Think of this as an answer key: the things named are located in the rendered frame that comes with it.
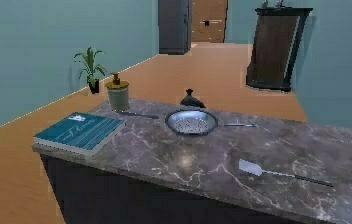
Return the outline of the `dark butter knife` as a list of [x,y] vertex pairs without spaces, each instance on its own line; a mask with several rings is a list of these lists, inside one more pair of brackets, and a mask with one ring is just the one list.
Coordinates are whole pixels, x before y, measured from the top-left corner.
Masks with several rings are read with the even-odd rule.
[[139,117],[145,117],[145,118],[150,118],[150,119],[159,119],[159,116],[157,116],[157,115],[139,114],[139,113],[127,112],[127,111],[116,111],[116,113],[126,115],[126,116],[139,116]]

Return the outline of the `silver frying pan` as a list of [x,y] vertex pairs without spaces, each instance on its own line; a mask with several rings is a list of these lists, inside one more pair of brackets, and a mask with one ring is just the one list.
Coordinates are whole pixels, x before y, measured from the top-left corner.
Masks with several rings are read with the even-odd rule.
[[211,112],[180,109],[165,116],[165,124],[180,136],[206,136],[218,127],[257,127],[255,123],[223,123]]

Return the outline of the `grey soap dispenser bottle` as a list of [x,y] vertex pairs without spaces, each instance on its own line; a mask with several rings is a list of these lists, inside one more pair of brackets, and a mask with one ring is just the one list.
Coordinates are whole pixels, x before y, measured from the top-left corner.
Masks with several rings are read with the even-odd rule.
[[113,79],[105,84],[112,111],[125,111],[129,106],[129,82],[121,80],[118,72],[111,72]]

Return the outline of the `dark brown cabinet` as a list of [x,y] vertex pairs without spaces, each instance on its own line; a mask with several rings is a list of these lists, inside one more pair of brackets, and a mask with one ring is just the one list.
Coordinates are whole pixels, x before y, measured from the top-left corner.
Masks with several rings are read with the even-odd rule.
[[291,91],[291,78],[305,21],[312,8],[256,8],[258,15],[246,85]]

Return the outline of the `brown wooden door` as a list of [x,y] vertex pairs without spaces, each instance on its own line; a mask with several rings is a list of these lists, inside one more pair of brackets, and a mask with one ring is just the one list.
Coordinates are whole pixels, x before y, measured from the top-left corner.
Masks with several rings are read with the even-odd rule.
[[[223,43],[228,0],[192,0],[192,41]],[[209,20],[210,26],[203,21]]]

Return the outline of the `silver spatula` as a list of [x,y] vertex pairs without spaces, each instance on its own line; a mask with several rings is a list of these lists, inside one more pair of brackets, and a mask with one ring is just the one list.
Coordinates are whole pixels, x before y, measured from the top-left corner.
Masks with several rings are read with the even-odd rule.
[[274,172],[274,171],[269,171],[269,170],[263,170],[261,166],[259,166],[256,163],[252,163],[243,159],[240,159],[238,162],[238,167],[241,171],[256,175],[256,176],[261,176],[262,174],[273,174],[273,175],[279,175],[279,176],[287,176],[287,177],[292,177],[296,178],[299,180],[303,181],[309,181],[312,183],[332,187],[332,184],[326,181],[321,181],[321,180],[316,180],[313,178],[305,177],[305,176],[300,176],[297,174],[286,174],[286,173],[279,173],[279,172]]

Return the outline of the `marble top kitchen counter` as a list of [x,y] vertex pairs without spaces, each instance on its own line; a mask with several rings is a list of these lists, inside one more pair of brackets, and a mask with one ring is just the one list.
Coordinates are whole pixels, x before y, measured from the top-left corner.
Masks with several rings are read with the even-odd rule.
[[[95,156],[33,145],[64,224],[352,224],[352,129],[216,112],[206,136],[165,124],[176,105],[133,99],[135,113]],[[332,187],[263,170],[326,181]]]

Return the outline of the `teal book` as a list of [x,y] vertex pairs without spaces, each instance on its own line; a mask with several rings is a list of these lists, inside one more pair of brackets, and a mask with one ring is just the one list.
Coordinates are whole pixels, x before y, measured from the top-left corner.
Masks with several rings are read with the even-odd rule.
[[74,112],[33,136],[36,144],[94,156],[126,126],[120,119]]

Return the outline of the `green house plant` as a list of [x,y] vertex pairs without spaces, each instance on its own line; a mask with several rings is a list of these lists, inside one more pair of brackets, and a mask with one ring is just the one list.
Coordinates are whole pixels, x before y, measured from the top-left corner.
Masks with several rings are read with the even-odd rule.
[[102,76],[105,76],[107,73],[104,66],[96,63],[96,56],[99,53],[102,53],[102,50],[88,47],[85,52],[79,52],[74,55],[75,62],[79,62],[84,65],[79,73],[79,76],[86,73],[86,82],[92,94],[100,92],[100,78],[96,76],[96,73],[99,72]]

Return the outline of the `dark grey fridge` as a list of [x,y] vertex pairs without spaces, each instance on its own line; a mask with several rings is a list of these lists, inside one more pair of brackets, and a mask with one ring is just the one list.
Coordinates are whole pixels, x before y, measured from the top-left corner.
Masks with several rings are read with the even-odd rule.
[[191,0],[158,0],[159,53],[183,55],[191,47]]

